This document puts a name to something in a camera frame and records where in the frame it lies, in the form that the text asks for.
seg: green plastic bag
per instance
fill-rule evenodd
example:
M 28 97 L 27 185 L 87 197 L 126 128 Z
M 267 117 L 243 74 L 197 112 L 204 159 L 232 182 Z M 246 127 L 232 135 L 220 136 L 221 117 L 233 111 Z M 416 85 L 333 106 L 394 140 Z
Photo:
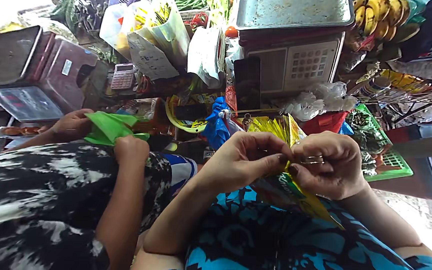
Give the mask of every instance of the green plastic bag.
M 147 141 L 148 133 L 134 134 L 124 123 L 133 126 L 139 121 L 133 115 L 109 114 L 103 111 L 85 114 L 93 127 L 91 132 L 84 138 L 86 141 L 93 144 L 113 146 L 116 138 L 133 135 L 135 138 Z

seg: paper sign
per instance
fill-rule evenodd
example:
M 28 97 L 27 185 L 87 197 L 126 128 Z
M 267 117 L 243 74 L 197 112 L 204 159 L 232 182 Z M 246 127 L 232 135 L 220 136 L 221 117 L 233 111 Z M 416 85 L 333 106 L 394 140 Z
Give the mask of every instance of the paper sign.
M 129 33 L 128 42 L 132 63 L 151 80 L 179 75 L 164 52 L 144 37 L 136 33 Z

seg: snack sachet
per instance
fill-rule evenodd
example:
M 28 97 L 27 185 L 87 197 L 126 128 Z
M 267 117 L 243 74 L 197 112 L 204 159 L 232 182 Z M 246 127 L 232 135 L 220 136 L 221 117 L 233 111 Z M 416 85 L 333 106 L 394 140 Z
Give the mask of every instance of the snack sachet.
M 271 132 L 278 138 L 285 141 L 289 147 L 306 137 L 306 134 L 299 128 L 291 114 L 282 115 L 274 119 L 267 116 L 254 117 L 248 129 L 249 132 Z M 337 222 L 319 201 L 319 199 L 298 186 L 285 171 L 277 175 L 266 176 L 254 181 L 250 186 L 258 194 L 258 197 L 273 206 L 289 212 L 306 213 L 311 217 L 320 218 L 333 222 L 339 228 L 343 226 Z

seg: orange tomato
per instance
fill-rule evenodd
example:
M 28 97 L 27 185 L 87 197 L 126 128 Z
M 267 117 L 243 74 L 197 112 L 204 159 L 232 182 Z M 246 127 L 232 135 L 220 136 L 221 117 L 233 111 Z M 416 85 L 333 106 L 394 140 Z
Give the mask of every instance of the orange tomato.
M 236 30 L 236 28 L 230 26 L 226 29 L 226 32 L 224 32 L 224 35 L 228 38 L 237 38 L 238 37 L 238 31 Z

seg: red plastic bag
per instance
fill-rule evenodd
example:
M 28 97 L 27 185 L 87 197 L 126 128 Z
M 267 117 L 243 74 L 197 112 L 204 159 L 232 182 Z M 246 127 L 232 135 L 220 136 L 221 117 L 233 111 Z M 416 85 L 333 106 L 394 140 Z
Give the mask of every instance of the red plastic bag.
M 327 112 L 304 122 L 304 126 L 301 129 L 306 135 L 317 134 L 327 130 L 338 133 L 348 114 L 349 111 Z

